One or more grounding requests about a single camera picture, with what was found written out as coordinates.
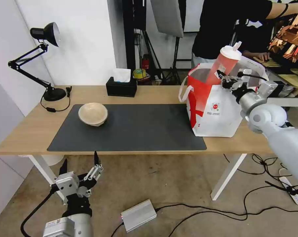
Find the black desk lamp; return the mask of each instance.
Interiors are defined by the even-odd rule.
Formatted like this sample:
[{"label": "black desk lamp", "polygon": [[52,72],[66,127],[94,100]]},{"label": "black desk lamp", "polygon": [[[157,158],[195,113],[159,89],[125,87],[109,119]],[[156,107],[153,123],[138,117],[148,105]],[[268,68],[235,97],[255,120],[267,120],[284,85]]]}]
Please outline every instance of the black desk lamp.
[{"label": "black desk lamp", "polygon": [[[66,96],[66,92],[64,89],[61,88],[54,88],[51,86],[51,83],[41,80],[37,77],[34,77],[33,75],[29,74],[28,72],[21,69],[21,66],[28,63],[29,61],[33,60],[34,58],[37,58],[38,56],[42,55],[43,53],[47,52],[48,44],[45,43],[44,40],[47,40],[51,44],[58,47],[58,43],[60,42],[59,37],[59,29],[56,23],[52,22],[45,26],[45,28],[32,28],[30,30],[31,36],[34,39],[37,39],[38,42],[41,44],[37,46],[35,49],[27,52],[26,54],[22,55],[21,57],[12,60],[8,63],[9,67],[18,71],[19,73],[23,74],[24,76],[27,76],[28,78],[32,79],[33,81],[37,82],[38,84],[44,86],[46,88],[46,92],[44,93],[43,97],[46,101],[57,101]],[[37,55],[30,57],[30,58],[24,58],[25,56],[31,54],[32,52],[41,49],[42,51],[38,53]]]}]

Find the bracelet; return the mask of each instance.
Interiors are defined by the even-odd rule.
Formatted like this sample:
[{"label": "bracelet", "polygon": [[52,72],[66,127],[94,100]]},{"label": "bracelet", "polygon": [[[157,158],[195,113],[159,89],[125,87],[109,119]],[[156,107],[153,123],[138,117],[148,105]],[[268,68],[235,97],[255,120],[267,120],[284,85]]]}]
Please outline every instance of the bracelet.
[{"label": "bracelet", "polygon": [[287,11],[287,9],[288,9],[288,3],[286,3],[286,6],[285,6],[284,11],[282,11],[282,13],[279,14],[276,18],[279,18],[279,17],[281,17],[282,15],[284,15],[284,13]]}]

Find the black tissue box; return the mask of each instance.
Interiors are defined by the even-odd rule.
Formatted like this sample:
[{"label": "black tissue box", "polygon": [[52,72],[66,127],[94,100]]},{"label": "black tissue box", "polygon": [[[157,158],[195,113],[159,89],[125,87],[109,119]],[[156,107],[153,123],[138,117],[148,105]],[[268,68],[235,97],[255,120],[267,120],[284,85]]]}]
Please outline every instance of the black tissue box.
[{"label": "black tissue box", "polygon": [[137,91],[137,81],[130,78],[129,82],[115,82],[114,77],[110,77],[106,83],[107,95],[135,97]]}]

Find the lamp base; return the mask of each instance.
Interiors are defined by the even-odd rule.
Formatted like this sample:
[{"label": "lamp base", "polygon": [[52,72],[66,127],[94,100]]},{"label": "lamp base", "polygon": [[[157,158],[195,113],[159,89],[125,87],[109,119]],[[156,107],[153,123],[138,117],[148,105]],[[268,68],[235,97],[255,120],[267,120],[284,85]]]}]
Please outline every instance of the lamp base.
[{"label": "lamp base", "polygon": [[43,98],[46,101],[57,101],[66,96],[66,92],[61,88],[48,88]]}]

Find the wooden bowl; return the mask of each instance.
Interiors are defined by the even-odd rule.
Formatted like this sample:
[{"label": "wooden bowl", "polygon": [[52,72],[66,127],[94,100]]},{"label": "wooden bowl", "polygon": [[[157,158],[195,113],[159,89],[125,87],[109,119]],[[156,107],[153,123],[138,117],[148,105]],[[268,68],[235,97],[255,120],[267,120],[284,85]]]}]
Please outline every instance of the wooden bowl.
[{"label": "wooden bowl", "polygon": [[107,119],[108,111],[106,107],[100,103],[88,103],[80,107],[78,116],[82,122],[98,127]]}]

